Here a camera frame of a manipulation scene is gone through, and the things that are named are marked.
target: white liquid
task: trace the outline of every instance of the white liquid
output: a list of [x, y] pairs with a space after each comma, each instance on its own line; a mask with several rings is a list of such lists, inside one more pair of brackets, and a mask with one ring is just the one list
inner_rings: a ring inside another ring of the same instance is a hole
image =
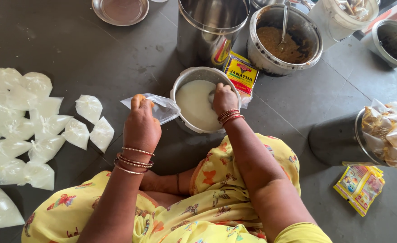
[[209, 93], [216, 85], [206, 80], [194, 80], [182, 87], [176, 93], [176, 103], [180, 113], [193, 126], [205, 131], [217, 131], [222, 125], [218, 122], [217, 113], [212, 110], [208, 100]]

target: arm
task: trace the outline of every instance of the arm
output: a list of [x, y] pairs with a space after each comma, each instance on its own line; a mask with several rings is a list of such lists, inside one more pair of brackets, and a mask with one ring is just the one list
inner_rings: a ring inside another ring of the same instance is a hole
[[[217, 85], [213, 106], [218, 115], [237, 107], [237, 97], [228, 85]], [[263, 223], [269, 242], [273, 242], [282, 230], [292, 224], [316, 224], [291, 181], [246, 121], [231, 119], [224, 128], [250, 193], [252, 206]]]
[[[124, 146], [153, 153], [161, 137], [161, 127], [152, 117], [153, 102], [136, 95], [131, 100], [131, 113], [125, 122]], [[149, 163], [150, 155], [125, 150], [130, 160]], [[125, 169], [142, 172], [143, 168], [119, 164]], [[126, 173], [114, 168], [98, 206], [84, 227], [78, 243], [131, 242], [135, 204], [143, 175]]]

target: stone floor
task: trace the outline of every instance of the stone floor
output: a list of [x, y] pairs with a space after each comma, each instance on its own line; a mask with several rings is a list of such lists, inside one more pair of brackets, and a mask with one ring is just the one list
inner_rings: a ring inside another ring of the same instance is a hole
[[[48, 164], [55, 190], [79, 185], [111, 169], [122, 145], [129, 111], [119, 100], [136, 93], [168, 96], [184, 67], [175, 47], [177, 1], [150, 3], [147, 17], [130, 27], [100, 20], [91, 1], [0, 1], [0, 67], [36, 71], [53, 83], [52, 97], [65, 97], [61, 114], [93, 125], [75, 111], [80, 94], [102, 102], [102, 115], [115, 129], [105, 154], [89, 142], [87, 151], [65, 143]], [[244, 28], [234, 51], [246, 56]], [[322, 55], [314, 67], [282, 78], [260, 76], [254, 99], [242, 110], [254, 131], [283, 139], [298, 155], [302, 199], [335, 243], [397, 242], [397, 169], [383, 168], [386, 185], [361, 217], [332, 186], [344, 168], [326, 167], [312, 155], [308, 132], [317, 122], [360, 110], [373, 98], [397, 100], [397, 69], [390, 69], [354, 37]], [[162, 126], [154, 171], [174, 174], [193, 168], [222, 135], [192, 136], [172, 121]], [[30, 185], [0, 186], [27, 219], [51, 191]], [[20, 242], [22, 226], [0, 229], [0, 243]]]

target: yellow packet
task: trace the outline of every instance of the yellow packet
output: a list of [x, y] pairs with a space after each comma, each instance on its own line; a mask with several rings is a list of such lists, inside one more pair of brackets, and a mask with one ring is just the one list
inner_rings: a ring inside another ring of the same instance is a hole
[[236, 87], [236, 90], [239, 91], [242, 108], [247, 108], [252, 99], [252, 89], [259, 72], [248, 59], [230, 51], [224, 73]]
[[375, 166], [347, 167], [333, 188], [363, 217], [376, 196], [382, 192], [385, 185], [382, 177], [383, 171]]

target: spoon handle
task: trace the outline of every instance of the spoon handle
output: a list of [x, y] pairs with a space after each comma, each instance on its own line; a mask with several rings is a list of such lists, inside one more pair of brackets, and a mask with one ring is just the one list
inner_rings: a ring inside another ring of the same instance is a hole
[[285, 43], [284, 42], [284, 38], [285, 38], [285, 33], [287, 31], [288, 11], [290, 9], [290, 5], [291, 5], [291, 3], [289, 1], [286, 1], [284, 3], [284, 20], [283, 20], [283, 24], [282, 24], [282, 40], [281, 40], [281, 43]]

